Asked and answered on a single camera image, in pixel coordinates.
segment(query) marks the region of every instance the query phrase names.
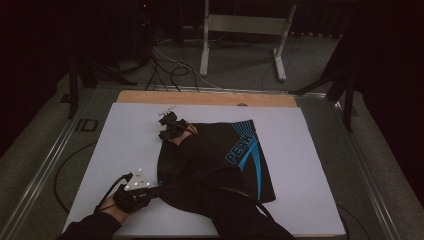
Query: table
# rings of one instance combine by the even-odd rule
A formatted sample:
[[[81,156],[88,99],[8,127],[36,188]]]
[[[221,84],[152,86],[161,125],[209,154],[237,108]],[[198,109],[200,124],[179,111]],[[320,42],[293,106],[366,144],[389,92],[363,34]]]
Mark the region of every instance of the table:
[[[141,167],[148,179],[155,179],[161,141],[152,124],[158,124],[156,112],[171,103],[181,104],[177,115],[193,122],[252,117],[274,182],[277,200],[265,204],[274,219],[296,236],[345,233],[303,115],[293,97],[144,91],[123,91],[112,106],[65,228],[71,221],[84,217],[98,203],[97,198],[127,171]],[[237,107],[240,103],[250,107]],[[269,127],[270,121],[278,123],[275,125],[278,127]],[[161,200],[153,200],[142,211],[143,214],[128,219],[117,236],[217,236],[208,218],[174,209]]]
[[[205,77],[209,63],[209,31],[243,32],[257,34],[281,35],[278,48],[274,49],[274,62],[280,81],[286,80],[281,53],[290,30],[290,25],[296,10],[292,4],[286,19],[248,17],[235,15],[218,15],[209,13],[209,0],[205,0],[205,18],[203,28],[203,49],[200,61],[200,74]]]

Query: gray floor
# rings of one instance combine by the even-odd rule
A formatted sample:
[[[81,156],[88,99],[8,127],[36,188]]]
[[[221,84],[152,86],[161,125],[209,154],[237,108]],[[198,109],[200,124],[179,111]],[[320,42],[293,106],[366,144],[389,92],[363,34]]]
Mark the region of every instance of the gray floor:
[[[290,37],[283,52],[287,71],[287,81],[283,83],[276,79],[271,55],[278,39],[263,40],[243,35],[241,37],[252,41],[259,39],[261,42],[246,47],[211,49],[208,76],[203,80],[196,77],[202,90],[219,87],[218,91],[243,89],[274,94],[298,89],[319,78],[337,45],[337,40],[329,38]],[[237,41],[236,44],[242,45],[246,42]],[[165,59],[166,56],[199,71],[201,47],[202,42],[199,40],[186,41],[183,47],[173,41],[164,41],[157,45],[157,50],[154,49],[153,53],[157,58]],[[161,62],[161,65],[168,70],[181,66],[164,62]],[[183,73],[183,70],[179,69],[175,73]],[[144,89],[151,74],[152,69],[146,66],[128,79],[139,83],[133,88]],[[175,87],[171,86],[169,74],[162,71],[160,75],[167,88],[175,90]],[[98,120],[97,130],[75,131],[70,134],[63,152],[58,152],[57,164],[52,166],[51,173],[43,182],[44,187],[37,189],[38,198],[33,206],[28,206],[30,210],[22,219],[22,224],[18,224],[19,231],[14,233],[15,239],[53,239],[61,232],[66,213],[59,207],[53,195],[54,173],[66,157],[98,138],[110,105],[121,89],[129,88],[102,79],[97,89],[84,93],[84,96],[89,96],[87,105],[76,116],[77,119]],[[174,81],[184,89],[195,90],[196,84],[192,74],[174,77]],[[325,93],[329,86],[326,84],[313,92]],[[62,129],[72,125],[72,122],[67,120],[69,106],[59,103],[62,95],[67,93],[67,87],[66,77],[59,82],[58,93],[40,110],[0,161],[0,226],[6,225],[21,197],[31,192],[31,189],[26,191],[26,187],[43,161],[51,156],[51,147]],[[156,80],[156,88],[164,89],[159,79]],[[371,239],[424,239],[422,206],[402,175],[361,95],[355,93],[354,100],[353,134],[349,134],[343,131],[337,121],[338,112],[334,111],[328,102],[317,101],[313,96],[297,99],[307,119],[333,195],[360,220]],[[352,151],[352,145],[360,151]],[[59,193],[67,206],[72,204],[93,149],[94,147],[90,147],[78,153],[60,174]],[[363,229],[352,216],[342,209],[340,214],[348,223],[350,239],[366,239]],[[395,229],[387,231],[385,226],[392,223]],[[346,239],[346,236],[334,239]]]

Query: black garment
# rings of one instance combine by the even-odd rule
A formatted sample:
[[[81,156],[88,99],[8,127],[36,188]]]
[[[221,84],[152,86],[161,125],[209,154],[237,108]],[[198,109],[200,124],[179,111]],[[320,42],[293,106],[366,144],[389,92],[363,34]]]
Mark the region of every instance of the black garment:
[[[223,239],[295,239],[285,228],[273,219],[263,215],[252,201],[238,193],[228,191],[209,191],[208,188],[193,186],[230,187],[243,191],[241,170],[233,164],[219,161],[213,156],[213,146],[201,136],[191,135],[178,147],[187,157],[185,171],[192,186],[182,190],[189,191],[190,204],[196,204],[197,213],[210,218]],[[171,191],[172,187],[164,184],[162,191]],[[112,239],[120,224],[105,213],[86,217],[81,222],[71,223],[58,239]]]

